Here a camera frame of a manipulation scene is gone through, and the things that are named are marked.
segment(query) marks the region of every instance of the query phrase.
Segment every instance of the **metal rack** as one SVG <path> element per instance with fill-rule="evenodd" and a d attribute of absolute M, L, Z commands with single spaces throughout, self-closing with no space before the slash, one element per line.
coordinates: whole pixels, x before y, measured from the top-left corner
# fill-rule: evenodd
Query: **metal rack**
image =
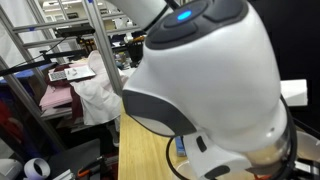
<path fill-rule="evenodd" d="M 108 35 L 134 32 L 134 31 L 140 30 L 140 28 L 137 26 L 134 26 L 134 27 L 128 27 L 124 29 L 115 29 L 115 30 L 106 31 L 103 25 L 103 20 L 126 17 L 126 15 L 124 15 L 123 13 L 100 15 L 100 11 L 97 6 L 97 0 L 83 0 L 82 3 L 88 19 L 81 18 L 81 19 L 72 19 L 72 20 L 65 20 L 65 21 L 59 21 L 59 22 L 45 23 L 45 21 L 41 16 L 41 13 L 39 12 L 39 9 L 36 7 L 34 0 L 28 0 L 28 5 L 30 6 L 38 24 L 13 27 L 12 23 L 10 22 L 8 16 L 6 15 L 6 13 L 4 12 L 1 6 L 0 6 L 0 22 L 4 25 L 6 31 L 10 35 L 11 39 L 13 40 L 13 42 L 15 43 L 15 45 L 17 46 L 18 50 L 20 51 L 20 53 L 22 54 L 23 58 L 27 63 L 34 62 L 34 61 L 30 61 L 30 59 L 32 59 L 32 56 L 28 52 L 28 49 L 41 47 L 41 46 L 50 46 L 62 40 L 62 38 L 53 39 L 53 36 L 48 29 L 53 27 L 59 27 L 59 26 L 71 26 L 71 25 L 82 24 L 82 23 L 90 23 L 90 25 L 96 30 L 96 33 L 94 34 L 94 36 L 85 36 L 84 38 L 94 37 L 97 48 L 99 49 L 99 52 L 102 55 L 102 59 L 103 59 L 105 68 L 107 70 L 107 73 L 109 75 L 113 90 L 116 94 L 121 96 L 122 83 L 121 83 L 118 69 L 115 64 L 115 60 L 113 58 L 113 53 L 110 46 Z M 19 33 L 31 32 L 31 31 L 37 31 L 37 30 L 41 30 L 43 32 L 46 40 L 40 41 L 40 42 L 24 43 L 18 35 Z M 67 38 L 65 41 L 72 42 L 72 41 L 75 41 L 75 39 L 76 38 Z M 0 57 L 0 70 L 4 70 L 7 68 L 8 67 L 5 61 Z M 47 85 L 44 82 L 44 76 L 42 72 L 38 68 L 34 68 L 32 70 L 35 76 L 37 77 L 37 79 L 39 80 L 42 91 L 45 92 Z M 36 119 L 38 124 L 47 133 L 47 136 L 49 137 L 51 142 L 59 150 L 64 150 L 65 146 L 62 143 L 59 136 L 57 135 L 56 131 L 51 127 L 49 123 L 45 123 L 45 120 L 70 115 L 71 110 L 64 109 L 60 112 L 52 111 L 52 114 L 50 113 L 42 114 L 38 105 L 28 95 L 26 90 L 23 88 L 23 86 L 15 76 L 8 75 L 8 76 L 5 76 L 4 78 L 5 80 L 7 80 L 7 83 L 9 84 L 10 88 L 18 95 L 18 97 L 23 102 L 23 104 L 28 108 L 28 110 L 30 111 L 32 116 Z"/>

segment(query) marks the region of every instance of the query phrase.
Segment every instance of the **blue light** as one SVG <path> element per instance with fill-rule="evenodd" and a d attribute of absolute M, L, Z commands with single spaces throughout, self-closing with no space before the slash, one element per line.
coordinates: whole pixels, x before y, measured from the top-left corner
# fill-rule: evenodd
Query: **blue light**
<path fill-rule="evenodd" d="M 181 13 L 179 16 L 178 16 L 178 20 L 179 21 L 182 21 L 186 18 L 188 18 L 189 16 L 191 16 L 192 12 L 191 11 L 185 11 L 183 13 Z"/>

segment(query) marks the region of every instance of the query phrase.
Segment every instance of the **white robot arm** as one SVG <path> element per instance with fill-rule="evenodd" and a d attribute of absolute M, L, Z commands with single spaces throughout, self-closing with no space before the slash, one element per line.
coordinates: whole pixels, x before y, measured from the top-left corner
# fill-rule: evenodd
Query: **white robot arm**
<path fill-rule="evenodd" d="M 295 130 L 255 10 L 245 0 L 195 0 L 160 19 L 166 5 L 153 1 L 159 6 L 111 1 L 148 27 L 142 62 L 123 89 L 126 113 L 156 134 L 184 136 L 200 179 L 242 170 L 271 174 L 288 157 L 287 173 Z M 151 16 L 133 12 L 141 7 Z"/>

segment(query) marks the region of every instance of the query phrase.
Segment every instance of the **wooden surface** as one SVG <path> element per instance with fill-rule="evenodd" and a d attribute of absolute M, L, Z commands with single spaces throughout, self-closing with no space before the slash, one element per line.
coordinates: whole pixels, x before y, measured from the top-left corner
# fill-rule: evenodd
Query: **wooden surface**
<path fill-rule="evenodd" d="M 168 138 L 153 134 L 131 119 L 122 110 L 120 121 L 119 180 L 171 180 L 165 150 Z M 173 165 L 186 158 L 176 156 L 171 144 Z"/>

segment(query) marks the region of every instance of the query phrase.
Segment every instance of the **wooden table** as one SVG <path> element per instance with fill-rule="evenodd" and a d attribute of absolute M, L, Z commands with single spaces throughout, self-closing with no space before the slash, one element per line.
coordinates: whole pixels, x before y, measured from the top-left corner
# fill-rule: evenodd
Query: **wooden table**
<path fill-rule="evenodd" d="M 121 112 L 119 180 L 171 180 L 165 150 L 168 138 L 151 133 Z M 186 158 L 177 157 L 174 142 L 170 158 L 176 165 Z"/>

